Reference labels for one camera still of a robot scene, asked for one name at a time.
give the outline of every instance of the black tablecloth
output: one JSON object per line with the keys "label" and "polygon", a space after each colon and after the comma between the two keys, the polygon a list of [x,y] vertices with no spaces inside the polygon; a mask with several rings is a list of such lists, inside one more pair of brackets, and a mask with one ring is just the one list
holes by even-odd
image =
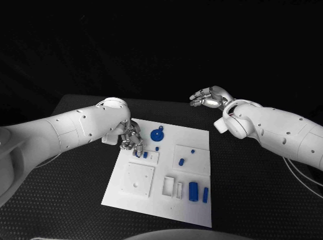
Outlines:
{"label": "black tablecloth", "polygon": [[[102,99],[66,95],[53,115]],[[123,100],[132,118],[208,131],[211,229],[253,239],[323,239],[323,200],[252,138],[219,134],[213,122],[221,112],[180,102]],[[118,153],[118,145],[96,140],[31,171],[0,208],[1,239],[103,240],[162,229],[208,229],[100,205]]]}

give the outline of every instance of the blue object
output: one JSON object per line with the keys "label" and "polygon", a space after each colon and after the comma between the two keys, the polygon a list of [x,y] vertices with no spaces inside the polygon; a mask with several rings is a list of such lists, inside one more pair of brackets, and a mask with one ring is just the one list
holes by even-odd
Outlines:
{"label": "blue object", "polygon": [[178,163],[177,163],[177,164],[178,164],[180,166],[183,166],[183,163],[184,163],[184,159],[181,158],[181,159],[178,160]]}
{"label": "blue object", "polygon": [[197,182],[188,183],[188,201],[197,202],[198,201],[198,190],[197,190]]}
{"label": "blue object", "polygon": [[151,132],[149,132],[149,138],[154,142],[158,142],[162,140],[164,138],[164,133],[162,133],[162,126],[158,127],[158,129],[154,129]]}
{"label": "blue object", "polygon": [[201,198],[201,202],[207,203],[207,197],[208,197],[208,188],[204,187],[203,189],[203,198]]}

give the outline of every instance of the black background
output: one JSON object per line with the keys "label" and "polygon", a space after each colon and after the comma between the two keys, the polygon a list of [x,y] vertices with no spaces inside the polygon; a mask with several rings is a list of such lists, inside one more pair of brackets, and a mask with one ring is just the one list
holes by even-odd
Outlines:
{"label": "black background", "polygon": [[47,117],[64,94],[187,102],[213,85],[323,125],[323,1],[96,8],[0,14],[0,126]]}

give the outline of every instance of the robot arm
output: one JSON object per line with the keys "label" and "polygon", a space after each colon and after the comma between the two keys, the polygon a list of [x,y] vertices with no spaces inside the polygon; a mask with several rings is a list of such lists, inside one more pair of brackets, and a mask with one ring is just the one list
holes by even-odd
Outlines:
{"label": "robot arm", "polygon": [[95,106],[0,127],[0,206],[46,159],[99,138],[102,143],[115,145],[118,135],[129,138],[121,148],[133,148],[139,156],[139,128],[131,121],[126,103],[112,97]]}
{"label": "robot arm", "polygon": [[294,113],[233,99],[217,86],[204,88],[188,99],[191,106],[221,110],[221,118],[213,123],[220,133],[229,130],[239,139],[253,138],[276,155],[323,171],[323,126]]}

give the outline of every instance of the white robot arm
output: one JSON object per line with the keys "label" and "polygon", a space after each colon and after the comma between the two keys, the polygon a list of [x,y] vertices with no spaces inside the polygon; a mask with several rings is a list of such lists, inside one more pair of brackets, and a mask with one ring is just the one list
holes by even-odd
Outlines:
{"label": "white robot arm", "polygon": [[276,155],[323,171],[323,126],[294,113],[233,99],[217,86],[197,91],[188,99],[191,106],[221,110],[221,118],[213,123],[220,133],[229,130],[239,139],[256,139]]}
{"label": "white robot arm", "polygon": [[0,207],[12,196],[33,168],[51,156],[100,138],[121,149],[142,153],[139,127],[131,121],[126,103],[106,98],[56,116],[0,127]]}

